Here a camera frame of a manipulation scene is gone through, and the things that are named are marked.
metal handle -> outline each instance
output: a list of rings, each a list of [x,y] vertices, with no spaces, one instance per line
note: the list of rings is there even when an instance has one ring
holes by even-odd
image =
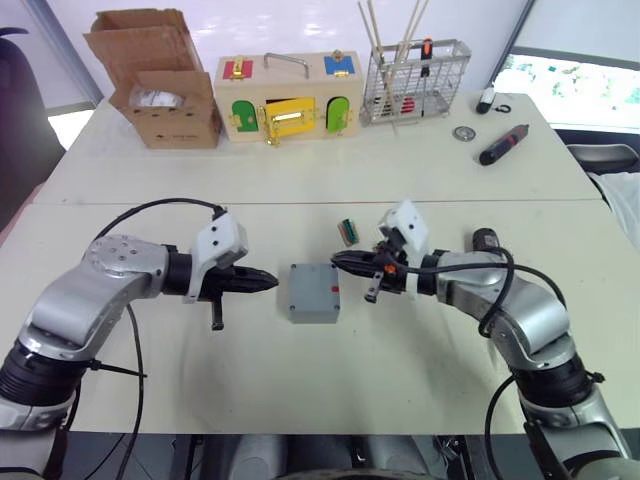
[[[302,65],[304,67],[304,76],[309,79],[309,64],[302,60],[301,58],[290,57],[289,55],[280,55],[279,53],[271,53],[267,52],[264,54],[264,68],[269,68],[269,63],[267,59],[269,57],[277,58],[278,60],[284,60],[286,62],[294,62]]]

open cardboard box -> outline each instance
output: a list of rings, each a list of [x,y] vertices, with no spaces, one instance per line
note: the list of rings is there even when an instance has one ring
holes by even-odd
[[[180,107],[129,105],[135,85],[171,92],[183,97]],[[206,72],[137,72],[132,81],[121,83],[109,102],[136,128],[149,148],[215,148],[220,135],[220,116]]]
[[[152,8],[98,12],[84,35],[114,86],[146,70],[196,70],[202,64],[182,12]]]

blue panel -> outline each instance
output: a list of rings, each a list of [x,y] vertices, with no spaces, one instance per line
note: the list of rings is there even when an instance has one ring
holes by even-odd
[[[356,73],[351,55],[345,55],[340,62],[336,62],[333,57],[324,57],[324,69],[327,71],[327,75],[333,75],[336,71]]]

black chair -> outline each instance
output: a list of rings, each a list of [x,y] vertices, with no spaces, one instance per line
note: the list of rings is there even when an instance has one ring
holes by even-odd
[[[28,32],[0,28],[0,37],[15,33]],[[0,230],[64,153],[29,62],[14,43],[0,38]]]

box flap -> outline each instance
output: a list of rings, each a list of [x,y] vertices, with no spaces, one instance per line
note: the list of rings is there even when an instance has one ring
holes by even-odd
[[[84,37],[116,87],[134,80],[141,70],[202,71],[178,10],[100,12]]]
[[[98,12],[97,15],[97,20],[93,22],[91,26],[91,32],[173,26],[176,27],[180,33],[189,33],[182,12],[173,8],[166,10],[158,10],[155,8],[109,10]]]

